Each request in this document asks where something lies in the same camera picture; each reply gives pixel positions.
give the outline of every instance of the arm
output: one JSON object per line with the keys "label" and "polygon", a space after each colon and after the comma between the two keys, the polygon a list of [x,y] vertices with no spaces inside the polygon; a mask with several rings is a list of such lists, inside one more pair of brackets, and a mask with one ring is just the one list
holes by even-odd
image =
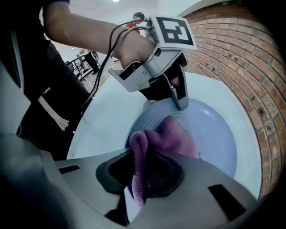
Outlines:
{"label": "arm", "polygon": [[[43,17],[46,34],[50,39],[107,54],[109,36],[116,25],[73,14],[66,2],[49,4]],[[124,27],[114,32],[113,42],[122,29]],[[154,44],[151,41],[136,32],[131,32],[116,47],[113,56],[125,67],[134,60],[147,60],[153,50]]]}

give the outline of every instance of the person in background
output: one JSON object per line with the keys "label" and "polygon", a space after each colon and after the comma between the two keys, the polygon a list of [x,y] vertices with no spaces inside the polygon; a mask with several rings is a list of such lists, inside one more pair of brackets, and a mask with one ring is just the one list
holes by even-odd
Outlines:
{"label": "person in background", "polygon": [[[135,21],[135,20],[144,20],[145,19],[145,15],[141,12],[137,12],[133,15],[133,18],[132,18],[132,21]],[[141,21],[135,21],[135,22],[132,22],[132,23],[129,23],[129,24],[126,24],[125,27],[126,28],[132,28],[132,27],[135,27],[137,25],[139,25],[141,23]]]}

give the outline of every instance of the table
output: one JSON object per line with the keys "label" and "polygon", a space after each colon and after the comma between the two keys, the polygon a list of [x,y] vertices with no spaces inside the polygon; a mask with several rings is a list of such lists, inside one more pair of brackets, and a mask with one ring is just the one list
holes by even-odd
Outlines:
{"label": "table", "polygon": [[[234,178],[258,198],[261,186],[260,149],[242,104],[222,81],[194,73],[185,74],[189,97],[213,107],[230,127],[237,150]],[[83,115],[67,159],[90,157],[123,148],[133,122],[150,104],[140,92],[127,92],[111,76]]]}

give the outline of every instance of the red brick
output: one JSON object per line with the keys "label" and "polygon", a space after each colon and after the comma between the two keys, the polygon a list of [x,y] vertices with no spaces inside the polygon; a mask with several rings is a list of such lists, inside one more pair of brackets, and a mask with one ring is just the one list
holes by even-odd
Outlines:
{"label": "red brick", "polygon": [[262,184],[260,190],[260,199],[269,193],[270,189],[270,175],[262,177]]}
{"label": "red brick", "polygon": [[226,67],[223,64],[219,64],[219,69],[222,70],[228,77],[230,77],[234,82],[238,82],[239,81],[239,77],[238,75],[232,71],[230,68]]}
{"label": "red brick", "polygon": [[206,15],[205,18],[206,19],[212,19],[212,18],[218,18],[220,16],[220,13],[213,13],[213,14],[209,14],[209,15]]}
{"label": "red brick", "polygon": [[205,74],[197,67],[195,66],[193,63],[188,63],[188,65],[195,71],[196,74],[205,76]]}
{"label": "red brick", "polygon": [[219,53],[221,55],[224,54],[224,50],[222,48],[218,48],[218,47],[215,47],[215,46],[211,46],[211,49],[212,51],[216,52],[216,53]]}
{"label": "red brick", "polygon": [[207,68],[204,68],[203,71],[207,74],[207,76],[209,76],[210,78],[213,78],[213,79],[218,79],[219,77],[214,74],[211,70],[207,69]]}
{"label": "red brick", "polygon": [[199,29],[219,29],[219,24],[204,24]]}
{"label": "red brick", "polygon": [[254,125],[254,128],[256,130],[259,130],[262,128],[262,123],[261,123],[261,120],[258,116],[258,114],[256,113],[255,110],[252,110],[250,113],[249,113],[249,117]]}
{"label": "red brick", "polygon": [[223,72],[220,72],[219,78],[220,78],[227,86],[229,86],[229,85],[232,83],[231,79],[230,79],[226,74],[224,74]]}
{"label": "red brick", "polygon": [[253,90],[258,94],[259,97],[265,96],[265,91],[261,87],[260,83],[256,82],[256,80],[244,69],[239,68],[237,73],[249,83],[249,85],[253,88]]}
{"label": "red brick", "polygon": [[259,131],[257,133],[257,139],[258,139],[259,147],[261,150],[268,149],[268,147],[267,147],[267,136],[263,130]]}
{"label": "red brick", "polygon": [[201,29],[199,30],[201,33],[213,34],[214,29]]}
{"label": "red brick", "polygon": [[275,40],[271,36],[266,34],[266,33],[260,32],[260,33],[257,34],[257,37],[260,38],[263,41],[266,41],[270,45],[273,45],[275,43]]}
{"label": "red brick", "polygon": [[187,59],[188,59],[188,62],[189,62],[189,63],[192,63],[194,66],[198,66],[198,65],[199,65],[199,63],[198,63],[197,61],[195,61],[193,58],[187,57]]}
{"label": "red brick", "polygon": [[255,29],[258,29],[258,30],[260,30],[260,31],[263,31],[263,32],[265,32],[265,33],[267,33],[267,34],[271,34],[271,33],[269,32],[268,28],[267,28],[265,25],[263,25],[263,24],[261,24],[261,23],[259,23],[259,22],[254,22],[254,23],[253,23],[253,27],[254,27]]}
{"label": "red brick", "polygon": [[249,35],[257,35],[259,33],[259,31],[253,28],[243,26],[243,25],[231,25],[230,30],[239,31],[241,33],[249,34]]}
{"label": "red brick", "polygon": [[188,69],[188,66],[184,67],[184,72],[191,72],[191,71]]}
{"label": "red brick", "polygon": [[262,160],[262,174],[267,175],[270,173],[270,164],[271,164],[268,149],[261,150],[261,160]]}
{"label": "red brick", "polygon": [[246,70],[253,75],[258,81],[262,80],[263,74],[260,70],[258,70],[256,67],[254,67],[252,64],[248,65]]}
{"label": "red brick", "polygon": [[197,47],[197,51],[199,51],[199,52],[201,52],[201,53],[203,53],[203,54],[205,54],[205,55],[208,55],[208,56],[210,56],[210,57],[213,57],[213,58],[214,58],[214,56],[215,56],[215,53],[214,53],[214,52],[212,52],[212,51],[210,51],[210,50],[207,50],[207,49],[205,49],[205,48]]}
{"label": "red brick", "polygon": [[281,95],[284,96],[286,99],[286,84],[285,82],[279,77],[275,82],[276,87],[278,88]]}
{"label": "red brick", "polygon": [[189,22],[192,25],[194,25],[195,22],[197,22],[197,21],[202,22],[204,19],[205,19],[205,16],[201,16],[201,17],[197,17],[197,18],[191,19]]}
{"label": "red brick", "polygon": [[212,31],[212,33],[218,34],[218,35],[224,35],[224,36],[228,36],[228,37],[234,37],[236,34],[235,31],[219,30],[219,29],[215,29],[214,31]]}
{"label": "red brick", "polygon": [[278,109],[273,101],[273,99],[267,94],[263,98],[263,103],[266,106],[266,109],[268,110],[271,117],[274,117],[278,113]]}
{"label": "red brick", "polygon": [[195,38],[207,38],[207,39],[213,39],[213,40],[216,40],[216,34],[196,34],[194,33],[193,36]]}
{"label": "red brick", "polygon": [[191,56],[191,53],[189,51],[184,52],[185,56]]}
{"label": "red brick", "polygon": [[236,63],[232,62],[231,60],[228,60],[226,65],[235,72],[238,69],[238,65]]}
{"label": "red brick", "polygon": [[245,51],[244,51],[243,49],[241,49],[241,48],[239,48],[239,47],[235,47],[235,46],[233,46],[233,47],[231,48],[231,52],[233,52],[234,54],[237,54],[237,55],[239,55],[239,56],[241,56],[241,57],[243,57],[244,54],[245,54]]}
{"label": "red brick", "polygon": [[240,11],[226,11],[221,12],[221,17],[235,17],[235,18],[244,18],[244,19],[254,19],[254,16],[250,13],[243,13]]}
{"label": "red brick", "polygon": [[189,72],[197,74],[197,72],[191,66],[187,65],[187,68]]}
{"label": "red brick", "polygon": [[218,46],[218,47],[226,49],[226,50],[231,49],[231,44],[227,44],[227,43],[216,41],[216,40],[211,40],[211,39],[207,39],[207,38],[197,38],[197,39],[195,39],[195,41],[214,45],[214,46]]}
{"label": "red brick", "polygon": [[208,24],[215,23],[215,19],[208,19],[207,23]]}
{"label": "red brick", "polygon": [[212,45],[214,46],[218,46],[220,48],[226,49],[226,50],[230,50],[231,49],[231,45],[224,43],[224,42],[220,42],[220,41],[213,41]]}
{"label": "red brick", "polygon": [[271,151],[271,160],[275,160],[280,157],[279,141],[276,134],[269,137],[269,148]]}
{"label": "red brick", "polygon": [[238,97],[238,99],[242,97],[243,93],[239,87],[237,87],[235,84],[230,84],[229,87],[233,91],[233,93]]}
{"label": "red brick", "polygon": [[250,104],[249,100],[247,99],[247,97],[244,94],[241,94],[241,97],[239,98],[241,103],[243,104],[246,112],[250,112],[252,109],[252,105]]}
{"label": "red brick", "polygon": [[225,63],[226,62],[226,58],[225,57],[223,57],[222,55],[220,55],[220,54],[215,54],[215,56],[214,56],[214,58],[215,59],[217,59],[219,62],[221,62],[221,63]]}
{"label": "red brick", "polygon": [[266,130],[266,134],[267,135],[271,135],[275,132],[275,127],[274,127],[274,123],[271,119],[271,117],[269,116],[269,114],[266,112],[264,107],[259,107],[257,109],[257,113],[258,116],[260,117],[262,124]]}
{"label": "red brick", "polygon": [[237,19],[236,18],[217,18],[216,23],[235,24],[237,23]]}
{"label": "red brick", "polygon": [[226,42],[226,43],[230,43],[232,45],[238,46],[238,47],[243,48],[245,50],[248,50],[250,52],[254,51],[254,49],[255,49],[254,46],[249,45],[248,43],[240,41],[240,40],[235,39],[235,38],[230,38],[230,37],[218,35],[217,40],[222,41],[222,42]]}
{"label": "red brick", "polygon": [[267,64],[270,63],[271,56],[268,53],[262,51],[260,48],[255,49],[255,56],[257,56],[259,59],[263,60]]}
{"label": "red brick", "polygon": [[240,89],[243,90],[243,92],[247,95],[247,97],[249,97],[252,93],[252,90],[251,88],[245,83],[244,80],[241,80],[239,83],[238,83],[238,86],[240,87]]}
{"label": "red brick", "polygon": [[237,24],[239,24],[239,25],[245,25],[245,26],[251,27],[252,24],[253,24],[253,21],[251,21],[251,20],[245,20],[245,19],[238,19],[238,20],[237,20]]}
{"label": "red brick", "polygon": [[286,69],[277,60],[274,59],[271,66],[284,80],[286,80]]}
{"label": "red brick", "polygon": [[197,42],[197,47],[201,47],[201,48],[210,50],[210,45],[205,44],[205,43]]}
{"label": "red brick", "polygon": [[203,55],[202,53],[198,53],[198,55],[199,55],[199,57],[194,55],[194,56],[192,56],[192,58],[195,59],[200,64],[206,66],[208,69],[210,69],[216,75],[218,75],[220,73],[220,71],[215,66],[211,65],[213,63],[216,64],[216,62],[218,62],[218,61],[212,59],[209,56]]}
{"label": "red brick", "polygon": [[282,156],[282,166],[286,165],[286,130],[285,130],[285,126],[284,123],[282,121],[281,116],[278,116],[275,120],[274,120],[274,124],[276,127],[276,131],[278,134],[278,138],[279,138],[279,144],[280,144],[280,151],[281,151],[281,156]]}
{"label": "red brick", "polygon": [[280,177],[280,159],[277,159],[272,162],[270,191],[273,191],[274,188],[276,187],[279,177]]}
{"label": "red brick", "polygon": [[236,36],[235,36],[236,39],[239,39],[239,40],[242,40],[242,41],[246,41],[248,42],[249,41],[249,38],[250,36],[247,35],[247,34],[243,34],[243,33],[240,33],[240,32],[236,32]]}
{"label": "red brick", "polygon": [[198,29],[198,25],[192,25],[192,26],[190,25],[190,27],[192,31]]}
{"label": "red brick", "polygon": [[242,66],[243,68],[246,68],[248,63],[245,59],[240,58],[239,56],[234,55],[231,52],[225,51],[223,54],[225,57],[227,57],[228,59],[231,59],[233,62],[239,64],[240,66]]}
{"label": "red brick", "polygon": [[252,104],[256,110],[258,110],[260,107],[262,107],[261,99],[259,97],[257,97],[255,94],[253,94],[250,97],[250,101],[252,102]]}
{"label": "red brick", "polygon": [[269,77],[272,81],[275,81],[277,78],[277,74],[263,61],[259,60],[254,55],[246,52],[244,55],[245,59],[247,59],[249,62],[254,64],[257,68],[259,68],[262,72],[265,73],[267,77]]}
{"label": "red brick", "polygon": [[278,91],[275,89],[273,84],[266,78],[262,82],[262,85],[268,91],[271,98],[274,100],[276,106],[278,107],[278,109],[280,110],[282,114],[283,119],[286,120],[286,104],[284,100],[282,99],[280,93],[278,93]]}
{"label": "red brick", "polygon": [[270,44],[257,39],[256,37],[251,37],[250,41],[251,44],[254,44],[258,47],[260,47],[261,49],[263,49],[264,51],[268,52],[269,54],[271,54],[274,58],[276,58],[281,64],[284,63],[284,60],[281,56],[281,54],[278,52],[277,49],[275,49],[273,46],[271,46]]}
{"label": "red brick", "polygon": [[230,25],[229,24],[220,24],[219,28],[222,29],[222,30],[229,30]]}

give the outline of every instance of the black shirt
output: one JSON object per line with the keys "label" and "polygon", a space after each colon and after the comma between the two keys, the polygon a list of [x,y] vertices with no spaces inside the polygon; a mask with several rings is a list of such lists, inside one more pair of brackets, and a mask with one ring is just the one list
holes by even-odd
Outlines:
{"label": "black shirt", "polygon": [[44,27],[41,25],[39,14],[42,8],[45,11],[48,4],[59,1],[70,2],[70,0],[16,2],[8,0],[4,2],[2,8],[7,9],[11,15],[10,18],[1,19],[3,23],[5,21],[7,34],[11,28],[16,30],[25,79],[25,95],[31,101],[38,99],[50,86],[52,68],[58,64],[53,63],[53,58],[59,54],[52,48],[50,40],[44,38]]}

